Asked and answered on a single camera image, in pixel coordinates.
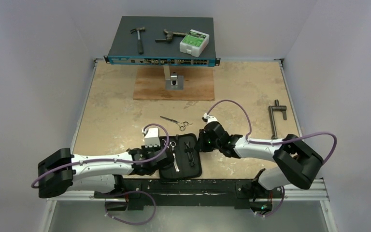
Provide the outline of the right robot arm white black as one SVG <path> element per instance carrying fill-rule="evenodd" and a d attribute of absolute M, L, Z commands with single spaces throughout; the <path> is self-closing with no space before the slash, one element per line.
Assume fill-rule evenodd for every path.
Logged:
<path fill-rule="evenodd" d="M 218 150 L 228 158 L 275 162 L 275 168 L 260 172 L 252 183 L 252 191 L 259 197 L 287 184 L 309 189 L 323 165 L 323 158 L 294 134 L 284 139 L 247 140 L 240 134 L 228 134 L 217 121 L 199 131 L 197 148 L 199 152 Z"/>

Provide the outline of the black zippered tool case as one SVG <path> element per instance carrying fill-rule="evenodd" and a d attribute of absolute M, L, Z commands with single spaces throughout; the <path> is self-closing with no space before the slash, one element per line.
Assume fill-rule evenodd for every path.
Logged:
<path fill-rule="evenodd" d="M 159 170 L 159 177 L 164 180 L 183 180 L 200 177 L 202 174 L 202 165 L 200 160 L 200 153 L 194 148 L 197 143 L 197 137 L 193 133 L 187 133 L 182 135 L 169 136 L 169 143 L 171 141 L 176 142 L 175 154 L 178 167 L 180 172 L 176 172 L 174 164 L 167 169 Z M 186 147 L 184 142 L 190 142 L 193 150 L 193 156 L 195 159 L 195 166 L 191 167 L 189 165 L 188 156 L 185 151 Z"/>

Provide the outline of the black hair clip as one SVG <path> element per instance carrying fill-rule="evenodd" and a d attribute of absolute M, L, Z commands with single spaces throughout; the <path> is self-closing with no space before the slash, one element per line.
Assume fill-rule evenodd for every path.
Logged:
<path fill-rule="evenodd" d="M 184 142 L 184 144 L 185 144 L 185 151 L 186 151 L 187 156 L 188 156 L 189 165 L 191 167 L 194 167 L 195 166 L 195 159 L 194 159 L 194 156 L 193 156 L 194 148 L 192 148 L 190 142 Z"/>

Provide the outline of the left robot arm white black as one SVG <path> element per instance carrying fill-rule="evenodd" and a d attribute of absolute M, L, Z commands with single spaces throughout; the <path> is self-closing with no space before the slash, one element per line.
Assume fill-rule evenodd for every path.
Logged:
<path fill-rule="evenodd" d="M 96 191 L 114 198 L 123 195 L 125 185 L 117 180 L 124 175 L 152 175 L 174 161 L 168 148 L 128 149 L 113 155 L 87 156 L 61 148 L 38 164 L 38 178 L 32 187 L 39 198 L 53 198 L 67 191 Z"/>

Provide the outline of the silver thinning scissors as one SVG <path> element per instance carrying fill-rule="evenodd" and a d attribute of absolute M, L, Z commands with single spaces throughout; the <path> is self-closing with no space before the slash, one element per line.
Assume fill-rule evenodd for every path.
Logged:
<path fill-rule="evenodd" d="M 179 127 L 180 131 L 185 131 L 188 126 L 192 125 L 192 123 L 189 123 L 187 121 L 178 121 L 164 116 L 160 116 L 160 118 L 175 123 Z"/>

